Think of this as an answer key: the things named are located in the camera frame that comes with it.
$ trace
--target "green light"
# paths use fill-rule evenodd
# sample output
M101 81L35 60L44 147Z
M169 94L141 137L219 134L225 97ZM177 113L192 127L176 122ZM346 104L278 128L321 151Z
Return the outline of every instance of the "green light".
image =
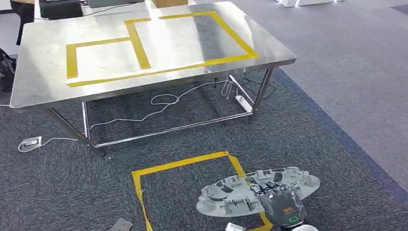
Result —
M289 218L289 221L290 222L295 222L295 221L297 221L299 218L297 218L297 216L294 216L294 217L291 217L291 218Z

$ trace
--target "white cable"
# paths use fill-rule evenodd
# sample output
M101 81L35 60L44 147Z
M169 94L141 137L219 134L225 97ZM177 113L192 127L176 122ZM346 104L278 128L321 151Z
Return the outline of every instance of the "white cable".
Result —
M30 152L30 151L32 151L32 150L34 150L34 149L37 149L37 148L40 148L40 147L42 147L42 146L45 146L47 143L49 143L50 141L52 141L52 140L70 140L70 141L78 141L78 139L71 139L71 138L57 138L57 137L55 137L55 138L51 138L51 139L49 139L47 142L45 142L45 143L43 143L42 145L40 145L40 146L38 146L38 147L35 147L35 148L32 148L32 149L29 149L29 150L25 150L25 151L23 151L23 150L21 150L21 146L23 145L23 143L21 143L20 145L18 145L18 151L19 152L22 152L22 153L26 153L26 152Z
M155 114L158 114L158 113L163 112L163 111L164 111L166 108L168 108L170 105L177 104L178 102L180 102L180 98L181 98L181 97L185 96L186 94L190 93L191 91L193 91L193 90L195 90L195 89L197 89L197 88L200 88L200 87L205 86L205 85L208 85L208 84L217 84L217 83L223 83L223 82L225 82L225 84L224 84L224 87L222 88L221 95L222 95L222 96L227 96L227 99L228 99L229 94L231 93L231 90L232 90L232 82L229 81L228 78L227 78L226 80L223 80L223 81L211 82L211 83L204 83L204 84L202 84L202 85L200 85L200 86L194 87L194 88L192 88L192 89L186 91L185 93L181 94L180 96L176 96L176 95L172 95L172 94L156 95L156 96L154 96L153 98L150 99L150 104L151 104L151 105L165 105L162 110L157 111L157 112L150 113L150 114L148 114L147 116L145 116L143 119L114 119L114 120L111 120L111 121L108 121L108 122L105 122L105 123L94 124L94 125L92 125L92 126L89 128L89 130L91 130L91 129L94 128L95 126L110 124L110 123L116 122L116 121L118 121L118 120L121 120L121 121L142 122L142 121L144 121L145 119L147 119L147 118L149 118L149 117L151 117L151 116L153 116L153 115L155 115ZM161 96L172 96L172 97L176 98L176 100L174 100L174 101L171 102L171 103L154 103L154 102L153 102L157 97L161 97ZM38 146L38 147L35 147L35 148L32 148L32 149L29 149L29 150L25 150L25 151L21 150L21 146L23 145L23 143L21 143L20 145L18 145L18 148L17 148L17 149L18 149L18 151L20 151L20 152L22 152L22 153L30 152L30 151L32 151L32 150L34 150L34 149L40 148L40 147L42 147L42 146L45 146L46 144L48 144L48 143L49 143L50 141L52 141L52 140L78 141L78 139L71 139L71 138L51 138L51 139L49 139L47 142L43 143L42 145L40 145L40 146Z
M223 83L223 82L225 82L225 83L228 82L229 84L228 84L228 86L227 86L227 90L226 90L225 93L224 93L224 88L225 88L225 85L226 85L226 84L224 84L224 87L222 88L222 91L221 91L221 95L222 95L222 96L229 95L230 92L231 92L231 90L232 90L232 85L231 85L232 82L229 81L229 80L223 80L223 81L211 82L211 83L204 83L204 84L202 84L202 85L200 85L200 86L197 86L197 87L195 87L195 88L192 88L192 89L186 91L185 93L181 94L180 96L176 96L176 95L172 95L172 94L156 95L156 96L154 96L154 97L150 100L150 104L151 104L151 105L165 105L165 107L164 107L162 110L157 111L157 112L153 112L153 113L151 113L151 114L148 114L148 115L145 116L143 119L114 119L114 120L111 120L111 121L108 121L108 122L105 122L105 123L94 124L94 125L92 125L92 126L89 128L89 130L91 130L91 129L94 128L95 126L107 125L107 124L110 124L110 123L113 123L113 122L116 122L116 121L119 121L119 120L121 120L121 121L142 122L142 121L144 121L145 119L147 119L147 118L149 118L149 117L151 117L151 116L153 116L153 115L155 115L155 114L158 114L158 113L163 112L163 111L164 111L166 108L168 108L170 105L177 104L178 102L180 102L180 98L181 98L181 97L183 97L184 95L190 93L191 91L193 91L193 90L195 90L195 89L197 89L197 88L200 88L200 87L205 86L205 85L208 85L208 84L217 84L217 83ZM154 100L155 98L157 98L157 97L160 97L160 96L172 96L172 97L176 98L176 100L175 100L174 102L172 102L172 103L154 103L153 100Z
M231 90L232 90L232 82L228 80L228 76L227 76L227 78L225 79L224 86L222 87L222 90L221 90L221 95L227 96L227 100L229 100L230 99L229 95L231 93Z

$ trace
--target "metal plate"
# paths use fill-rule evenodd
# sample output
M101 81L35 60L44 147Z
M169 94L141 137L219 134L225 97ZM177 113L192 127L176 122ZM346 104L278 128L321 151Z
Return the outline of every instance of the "metal plate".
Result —
M124 23L126 20L152 19L150 22L134 23L134 28L149 62L152 63L152 69L155 70L245 54L236 42L231 41L231 36L226 35L225 30L208 16L165 19L159 24L154 22L154 19L163 16L200 12L215 12L259 56L80 87L67 85L66 45L129 37L127 25ZM134 74L139 66L134 64L134 56L127 47L129 46L126 44L112 43L105 44L100 49L96 46L76 48L78 77L94 79ZM295 55L288 48L230 2L128 13L106 12L105 15L95 17L37 22L25 25L11 108L57 107L65 103L108 98L206 77L222 77L247 69L286 65L294 61Z

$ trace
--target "yellow tape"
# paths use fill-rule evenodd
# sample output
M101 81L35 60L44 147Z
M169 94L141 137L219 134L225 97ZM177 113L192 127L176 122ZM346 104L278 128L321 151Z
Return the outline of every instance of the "yellow tape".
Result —
M230 155L228 152L218 152L218 153L212 153L212 154L207 154L207 155L201 155L201 156L197 156L197 157L193 157L193 158L189 158L189 159L184 159L184 160L179 160L176 162L171 162L168 164L164 164L164 165L158 165L158 166L154 166L154 167L150 167L150 168L145 168L145 169L141 169L141 170L136 170L132 172L132 177L133 177L133 183L135 184L135 189L136 189L136 195L138 196L138 199L140 201L140 205L142 207L142 211L143 211L143 216L144 219L146 221L146 231L153 231L153 228L147 218L146 215L146 209L144 207L144 202L143 202L143 195L142 195L142 189L141 189L141 180L140 177L143 175L147 175L147 174L151 174L151 173L155 173L155 172L159 172L159 171L164 171L164 170L168 170L171 168L175 168L175 167L180 167L180 166L184 166L184 165L189 165L189 164L194 164L197 162L202 162L205 160L211 160L211 159L216 159L216 158L220 158L220 157L225 157L227 156L228 159L231 161L232 166L234 167L235 171L238 173L239 176L243 177L245 175L245 172L240 164L240 162L238 161L238 158L234 157L233 155ZM256 229L253 230L249 230L249 231L270 231L270 229L272 228L272 223L268 220L268 218L265 215L265 212L261 212L259 213L264 226L258 227Z
M149 60L147 59L146 53L144 52L143 45L136 31L135 25L133 25L133 23L127 23L126 21L125 24L128 30L127 32L129 33L130 40L133 44L133 49L135 50L136 57L138 58L140 68L150 69L151 66Z
M135 172L132 172L132 176L133 176L133 182L134 182L135 187L136 187L136 195L139 198L140 205L141 205L141 208L143 210L143 216L144 216L144 220L146 222L146 230L147 231L153 231L153 228L152 228L149 220L147 219L146 209L144 208L143 195L142 195L142 191L141 191L140 176L138 174L136 174Z
M231 29L231 27L228 26L228 24L222 20L222 18L216 13L216 12L211 12L211 16L213 17L213 19L218 23L218 25L223 28L227 34L229 34L229 36L231 36L231 38L238 43L238 45L251 57L251 58L256 58L259 55L256 53L256 51L254 51L254 49L252 49L248 44L246 44L246 42L244 40L242 40L241 37L239 37L237 35L237 33L235 33L235 31L233 29Z
M231 57L226 57L226 58L221 58L221 59L213 59L213 60L205 61L204 63L201 63L201 64L194 64L190 66L178 67L178 68L162 70L162 71L148 72L148 73L143 73L143 74L138 74L138 75L109 78L109 79L85 80L85 81L80 81L80 82L68 82L67 85L70 87L79 87L79 86L85 86L89 84L106 83L106 82L141 77L141 76L151 76L151 75L161 74L161 73L170 72L170 71L181 71L181 70L190 69L190 68L204 67L204 66L216 65L216 64L225 64L229 62L242 60L245 58L249 58L249 55L244 54L244 55L231 56Z
M250 59L250 58L256 58L259 57L259 55L252 49L248 44L245 43L244 40L242 40L238 34L231 29L231 27L228 26L227 23L216 13L216 12L197 12L197 13L186 13L186 14L178 14L178 15L169 15L169 16L161 16L159 19L171 19L171 18L182 18L182 17L196 17L196 16L211 16L215 22L218 23L218 25L223 28L226 33L246 52L244 55L236 55L236 56L231 56L231 57L225 57L225 58L219 58L219 59L214 59L214 60L206 60L203 61L200 64L193 64L193 65L188 65L188 66L183 66L183 67L178 67L178 68L173 68L173 69L168 69L168 70L161 70L161 71L151 71L151 72L145 72L143 74L138 74L138 75L130 75L130 76L124 76L124 77L116 77L116 78L110 78L110 79L95 79L95 80L85 80L85 81L69 81L67 83L68 86L70 87L78 87L78 86L84 86L84 85L89 85L89 84L96 84L96 83L105 83L105 82L110 82L110 81L116 81L116 80L123 80L123 79L128 79L128 78L135 78L135 77L142 77L142 76L148 76L148 75L155 75L155 74L161 74L165 72L172 72L172 71L179 71L179 70L185 70L185 69L191 69L191 68L198 68L198 67L204 67L204 66L210 66L210 65L217 65L217 64L225 64L225 63L230 63L230 62L236 62L239 60L244 60L244 59ZM107 39L107 40L100 40L100 41L93 41L93 42L84 42L84 43L77 43L77 44L68 44L67 45L67 78L72 79L78 77L78 70L77 70L77 55L76 55L76 48L77 47L83 47L83 46L94 46L94 45L101 45L101 44L107 44L107 43L112 43L112 42L120 42L120 41L131 41L133 45L133 49L136 53L137 59L139 61L139 65L141 69L150 69L151 66L149 64L149 60L147 58L147 55L144 51L142 42L140 40L140 37L136 31L136 28L134 27L134 23L138 22L147 22L150 21L151 18L141 18L141 19L130 19L130 20L125 20L124 23L126 25L126 28L129 33L129 37L124 37L124 38L114 38L114 39Z
M146 174L150 174L154 172L159 172L159 171L163 171L163 170L167 170L167 169L171 169L175 167L180 167L183 165L194 164L194 163L201 162L204 160L211 160L211 159L220 158L220 157L228 156L228 155L229 154L227 152L219 152L219 153L213 153L213 154L208 154L208 155L202 155L202 156L193 157L193 158L189 158L185 160L179 160L179 161L164 164L164 165L158 165L158 166L154 166L150 168L145 168L142 170L137 170L137 171L134 171L133 173L142 176L142 175L146 175Z
M130 37L124 37L124 38L113 38L113 39L107 39L107 40L68 44L66 46L66 78L78 77L78 66L77 66L77 60L76 60L77 59L76 51L78 47L95 46L95 45L102 45L102 44L114 43L114 42L123 42L123 41L129 41L129 40L130 40Z
M75 44L68 44L66 46L66 77L76 78L78 76L77 67L77 48Z

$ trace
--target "cardboard box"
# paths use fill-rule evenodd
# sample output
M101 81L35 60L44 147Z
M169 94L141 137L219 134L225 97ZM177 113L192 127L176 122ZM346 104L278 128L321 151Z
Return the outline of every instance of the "cardboard box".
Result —
M152 2L157 8L187 5L189 3L188 0L152 0Z

